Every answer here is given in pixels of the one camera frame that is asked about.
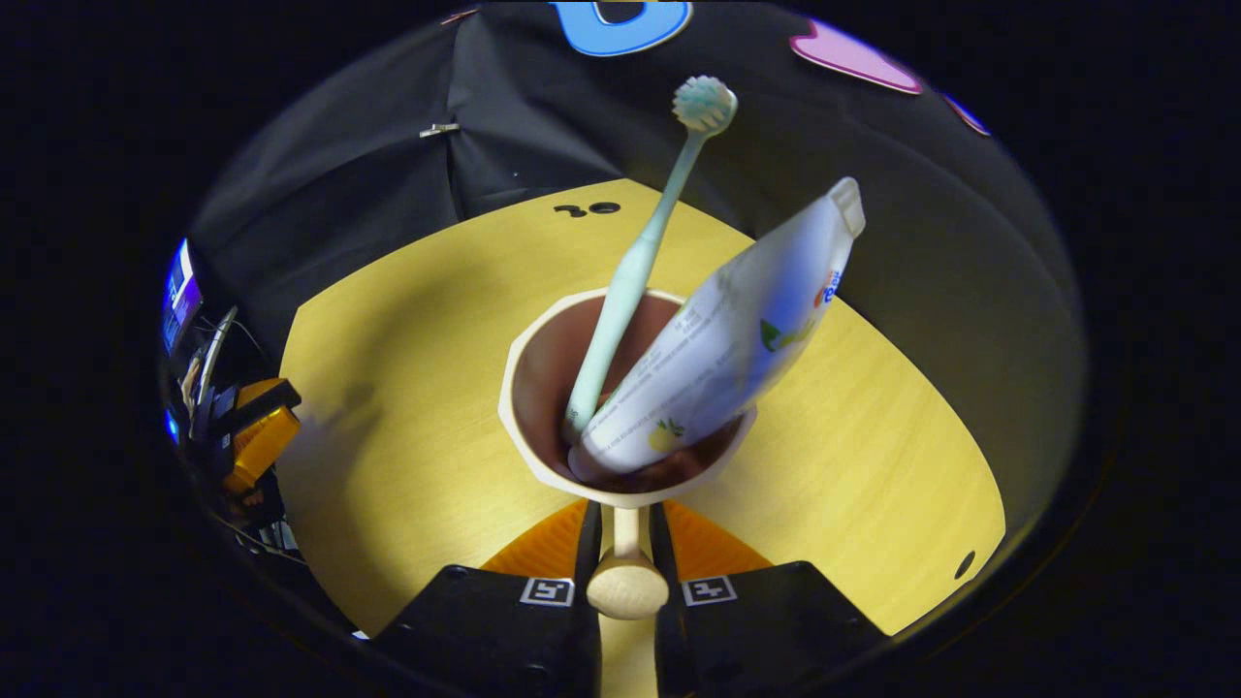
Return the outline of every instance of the toothbrush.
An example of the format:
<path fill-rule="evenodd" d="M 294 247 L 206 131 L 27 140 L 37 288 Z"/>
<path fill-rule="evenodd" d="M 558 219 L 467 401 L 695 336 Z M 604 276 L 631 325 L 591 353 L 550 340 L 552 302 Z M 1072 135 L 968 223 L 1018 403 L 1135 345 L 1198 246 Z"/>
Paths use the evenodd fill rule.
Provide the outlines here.
<path fill-rule="evenodd" d="M 586 359 L 582 361 L 573 391 L 568 396 L 568 407 L 565 410 L 562 436 L 570 443 L 577 442 L 582 430 L 594 416 L 599 392 L 603 390 L 603 379 L 616 355 L 617 345 L 620 344 L 620 337 L 629 327 L 643 293 L 647 292 L 647 281 L 650 279 L 650 270 L 655 265 L 655 255 L 664 238 L 668 219 L 681 195 L 681 189 L 685 188 L 694 161 L 697 160 L 706 139 L 724 133 L 724 129 L 732 123 L 732 117 L 737 113 L 737 96 L 714 77 L 691 77 L 676 88 L 673 113 L 685 124 L 689 138 L 685 139 L 676 164 L 673 165 L 673 173 L 668 176 L 668 184 L 664 186 L 663 196 L 659 197 L 655 212 L 612 274 L 599 322 L 594 325 L 591 345 L 586 350 Z"/>

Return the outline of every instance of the brown cup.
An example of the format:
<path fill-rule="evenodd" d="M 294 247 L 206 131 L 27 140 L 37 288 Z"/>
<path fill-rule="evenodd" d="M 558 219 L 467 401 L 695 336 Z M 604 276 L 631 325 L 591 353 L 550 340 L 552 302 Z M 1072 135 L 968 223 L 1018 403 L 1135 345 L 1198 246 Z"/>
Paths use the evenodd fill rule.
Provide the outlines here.
<path fill-rule="evenodd" d="M 513 342 L 500 386 L 500 421 L 539 481 L 578 497 L 637 509 L 715 479 L 755 424 L 751 407 L 694 446 L 611 482 L 583 484 L 568 469 L 561 424 L 577 371 L 594 333 L 607 288 L 567 296 Z M 617 388 L 673 318 L 684 298 L 648 289 L 617 347 L 603 396 Z"/>

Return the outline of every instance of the toothpaste tube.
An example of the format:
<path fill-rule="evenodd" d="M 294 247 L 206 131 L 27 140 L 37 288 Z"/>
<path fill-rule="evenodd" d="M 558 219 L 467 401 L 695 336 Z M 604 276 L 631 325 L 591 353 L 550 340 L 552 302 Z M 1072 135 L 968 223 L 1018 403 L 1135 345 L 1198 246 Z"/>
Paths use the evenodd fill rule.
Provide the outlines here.
<path fill-rule="evenodd" d="M 716 270 L 586 425 L 573 474 L 642 469 L 750 409 L 805 349 L 865 225 L 858 183 L 844 178 Z"/>

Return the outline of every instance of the wooden table surface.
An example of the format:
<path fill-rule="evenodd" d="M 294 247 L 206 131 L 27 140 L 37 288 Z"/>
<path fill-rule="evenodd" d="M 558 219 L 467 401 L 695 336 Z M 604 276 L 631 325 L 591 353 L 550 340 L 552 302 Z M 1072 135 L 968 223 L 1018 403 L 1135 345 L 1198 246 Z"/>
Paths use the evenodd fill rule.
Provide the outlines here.
<path fill-rule="evenodd" d="M 479 566 L 572 502 L 534 478 L 500 425 L 509 345 L 556 299 L 607 286 L 658 197 L 617 180 L 517 204 L 392 252 L 298 310 L 280 375 L 303 397 L 302 431 L 279 461 L 282 493 L 311 571 L 364 632 L 444 565 Z M 596 202 L 620 209 L 586 212 Z M 751 243 L 678 204 L 650 287 L 688 297 Z M 862 233 L 854 255 L 865 253 Z M 809 560 L 889 635 L 969 581 L 1004 534 L 973 437 L 839 297 L 728 469 L 679 502 L 776 564 Z M 655 694 L 654 621 L 601 625 L 604 696 Z"/>

